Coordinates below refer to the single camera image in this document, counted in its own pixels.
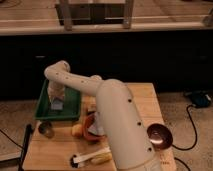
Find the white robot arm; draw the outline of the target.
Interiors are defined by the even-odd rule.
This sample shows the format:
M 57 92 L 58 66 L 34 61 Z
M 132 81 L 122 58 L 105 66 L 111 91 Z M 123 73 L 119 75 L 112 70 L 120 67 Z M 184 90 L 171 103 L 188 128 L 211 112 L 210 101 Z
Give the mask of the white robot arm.
M 71 74 L 59 63 L 48 66 L 44 75 L 49 81 L 95 97 L 117 171 L 163 171 L 125 83 Z

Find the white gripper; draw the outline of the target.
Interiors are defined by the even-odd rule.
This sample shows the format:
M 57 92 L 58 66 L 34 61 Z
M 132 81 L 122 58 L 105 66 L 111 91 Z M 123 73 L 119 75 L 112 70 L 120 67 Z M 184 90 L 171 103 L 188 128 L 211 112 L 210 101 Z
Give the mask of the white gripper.
M 54 81 L 50 81 L 48 83 L 47 92 L 50 100 L 53 100 L 54 98 L 63 100 L 65 97 L 65 86 Z

